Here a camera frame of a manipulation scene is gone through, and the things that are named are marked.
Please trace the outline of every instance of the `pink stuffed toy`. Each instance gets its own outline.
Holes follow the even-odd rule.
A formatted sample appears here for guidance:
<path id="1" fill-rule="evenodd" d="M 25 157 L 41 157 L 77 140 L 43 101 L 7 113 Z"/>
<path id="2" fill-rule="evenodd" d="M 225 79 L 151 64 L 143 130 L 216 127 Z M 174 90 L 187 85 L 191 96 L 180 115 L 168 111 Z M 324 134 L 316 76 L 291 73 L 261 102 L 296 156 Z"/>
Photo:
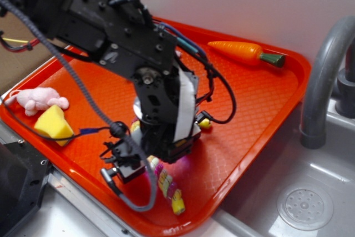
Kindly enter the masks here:
<path id="1" fill-rule="evenodd" d="M 47 110 L 53 105 L 58 105 L 62 109 L 69 107 L 67 98 L 60 97 L 58 92 L 50 87 L 12 91 L 10 97 L 5 100 L 5 104 L 11 105 L 15 100 L 25 108 L 27 116 L 33 116 L 38 110 Z"/>

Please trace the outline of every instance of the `yellow sponge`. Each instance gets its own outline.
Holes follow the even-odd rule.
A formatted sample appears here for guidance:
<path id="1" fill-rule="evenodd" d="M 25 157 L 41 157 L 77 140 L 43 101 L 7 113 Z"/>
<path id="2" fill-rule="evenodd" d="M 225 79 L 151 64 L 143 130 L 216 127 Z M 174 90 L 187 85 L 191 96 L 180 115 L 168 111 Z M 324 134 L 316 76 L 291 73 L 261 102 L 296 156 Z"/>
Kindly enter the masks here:
<path id="1" fill-rule="evenodd" d="M 67 138 L 74 135 L 74 131 L 64 118 L 64 112 L 57 105 L 48 108 L 39 116 L 34 128 L 41 134 L 51 138 Z M 56 141 L 60 146 L 65 146 L 69 141 Z"/>

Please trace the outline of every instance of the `orange tray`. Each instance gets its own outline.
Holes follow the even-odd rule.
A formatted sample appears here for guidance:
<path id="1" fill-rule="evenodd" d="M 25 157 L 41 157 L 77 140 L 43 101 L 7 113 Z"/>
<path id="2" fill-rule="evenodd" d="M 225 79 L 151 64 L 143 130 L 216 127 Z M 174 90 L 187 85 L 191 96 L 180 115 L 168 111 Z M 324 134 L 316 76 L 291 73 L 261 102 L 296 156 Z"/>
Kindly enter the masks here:
<path id="1" fill-rule="evenodd" d="M 21 126 L 4 108 L 1 118 L 22 138 L 41 151 L 54 165 L 87 190 L 98 201 L 143 235 L 170 236 L 185 234 L 208 219 L 242 176 L 252 161 L 301 100 L 306 89 L 310 65 L 301 55 L 281 48 L 260 44 L 266 53 L 286 55 L 282 69 L 261 62 L 249 67 L 229 60 L 210 50 L 209 41 L 247 41 L 245 39 L 211 32 L 200 28 L 169 22 L 206 51 L 213 65 L 231 84 L 238 103 L 235 118 L 227 125 L 214 124 L 211 131 L 203 132 L 192 153 L 177 163 L 164 164 L 182 190 L 186 211 L 180 216 L 173 211 L 158 190 L 155 206 L 150 211 L 137 213 L 128 208 L 106 185 L 100 175 L 108 167 L 99 159 L 105 150 L 103 142 L 114 141 L 109 132 L 86 135 L 60 147 L 43 140 Z M 134 119 L 133 85 L 127 80 L 90 63 L 66 57 L 88 87 L 98 106 L 112 119 L 128 125 Z M 183 61 L 200 77 L 199 94 L 208 91 L 204 68 L 183 54 Z M 53 87 L 69 99 L 65 111 L 69 124 L 78 133 L 79 128 L 104 126 L 91 110 L 80 90 L 60 63 L 53 59 L 33 73 L 15 89 Z M 230 97 L 216 80 L 213 101 L 201 105 L 215 118 L 224 119 L 231 112 Z M 33 126 L 39 114 L 26 117 L 18 104 L 11 106 L 16 116 Z M 145 205 L 149 200 L 149 179 L 141 175 L 126 185 L 116 183 L 133 202 Z"/>

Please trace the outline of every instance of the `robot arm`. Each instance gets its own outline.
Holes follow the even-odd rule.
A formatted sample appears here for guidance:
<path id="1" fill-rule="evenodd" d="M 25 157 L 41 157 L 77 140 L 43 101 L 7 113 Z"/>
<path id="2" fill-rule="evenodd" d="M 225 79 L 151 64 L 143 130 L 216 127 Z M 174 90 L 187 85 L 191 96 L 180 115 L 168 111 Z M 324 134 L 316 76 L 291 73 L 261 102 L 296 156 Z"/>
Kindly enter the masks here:
<path id="1" fill-rule="evenodd" d="M 191 152 L 193 142 L 200 136 L 196 121 L 211 118 L 206 112 L 196 114 L 196 106 L 210 100 L 216 77 L 226 86 L 233 102 L 229 118 L 218 122 L 227 123 L 233 118 L 236 102 L 223 76 L 192 42 L 153 20 L 140 0 L 9 1 L 47 38 L 60 39 L 85 51 L 86 61 L 134 83 L 137 94 L 134 111 L 140 130 L 132 133 L 132 139 L 146 155 L 174 163 Z M 0 16 L 5 14 L 6 10 L 0 6 Z M 177 46 L 190 54 L 192 51 L 205 65 L 210 91 L 201 98 L 196 98 L 198 77 L 180 62 Z M 103 158 L 102 155 L 107 163 L 113 164 L 111 169 L 102 170 L 104 179 L 111 185 L 113 176 L 128 181 L 139 172 L 137 170 L 143 169 L 139 160 L 142 157 L 128 144 L 130 141 L 124 135 L 117 137 L 121 140 L 115 144 L 106 143 L 112 156 Z"/>

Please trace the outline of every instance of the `metal bracket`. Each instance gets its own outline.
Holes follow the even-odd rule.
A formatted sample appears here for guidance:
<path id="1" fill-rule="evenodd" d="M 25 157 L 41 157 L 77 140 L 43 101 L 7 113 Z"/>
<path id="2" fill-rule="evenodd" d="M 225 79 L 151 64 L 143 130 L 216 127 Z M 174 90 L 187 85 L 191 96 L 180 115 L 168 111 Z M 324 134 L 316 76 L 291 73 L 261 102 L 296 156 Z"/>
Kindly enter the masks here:
<path id="1" fill-rule="evenodd" d="M 49 161 L 24 140 L 0 144 L 0 236 L 9 236 L 39 210 Z"/>

